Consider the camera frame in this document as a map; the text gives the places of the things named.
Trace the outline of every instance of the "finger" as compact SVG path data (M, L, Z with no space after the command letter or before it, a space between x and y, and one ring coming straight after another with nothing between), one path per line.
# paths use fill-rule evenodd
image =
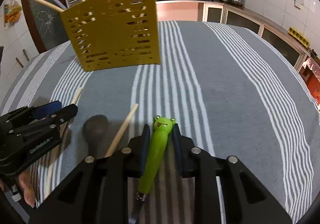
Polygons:
M0 188L2 189L2 191L4 191L4 183L1 179L0 179Z
M34 207L36 203L36 197L30 182L30 175L28 170L22 172L19 175L19 182L21 187L23 188L24 200L28 205L30 205L31 207Z

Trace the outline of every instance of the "frog-shaped handle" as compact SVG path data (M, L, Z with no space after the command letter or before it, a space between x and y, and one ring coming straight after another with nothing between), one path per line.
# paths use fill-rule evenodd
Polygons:
M144 194L150 192L167 146L168 135L176 123L175 118L168 119L159 115L154 117L154 121L154 133L150 141L146 169L138 185L138 192Z

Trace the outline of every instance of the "dish rack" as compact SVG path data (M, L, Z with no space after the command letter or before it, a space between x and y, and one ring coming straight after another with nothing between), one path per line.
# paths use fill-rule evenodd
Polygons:
M85 0L60 15L85 71L160 64L156 0Z

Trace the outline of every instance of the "striped tablecloth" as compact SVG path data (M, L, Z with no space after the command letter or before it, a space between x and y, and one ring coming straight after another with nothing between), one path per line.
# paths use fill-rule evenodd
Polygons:
M60 100L68 105L79 87L78 115L59 146L30 168L37 205L51 180L54 189L87 155L84 122L108 117L110 140L139 103L122 140L140 135L157 114L175 117L181 133L211 155L236 155L296 223L320 190L320 125L315 100L300 75L252 31L223 24L159 22L161 65L84 72L70 42L31 60L0 111ZM98 145L98 157L110 140ZM140 223L192 223L193 179L175 171L172 143L156 177ZM54 167L48 176L48 165ZM129 212L136 191L129 180ZM223 208L221 216L225 219Z

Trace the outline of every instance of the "glass cabinet door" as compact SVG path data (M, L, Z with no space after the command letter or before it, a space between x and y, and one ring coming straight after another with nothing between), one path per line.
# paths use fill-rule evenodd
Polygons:
M209 7L207 21L220 23L221 15L222 15L222 9Z
M258 34L260 25L255 23L254 21L251 21L239 14L236 14L234 12L228 11L228 16L227 16L227 23L230 25L235 25L239 27L244 27L248 28L251 31L255 32Z
M275 47L291 63L292 66L296 64L300 54L284 40L266 28L263 30L262 38Z

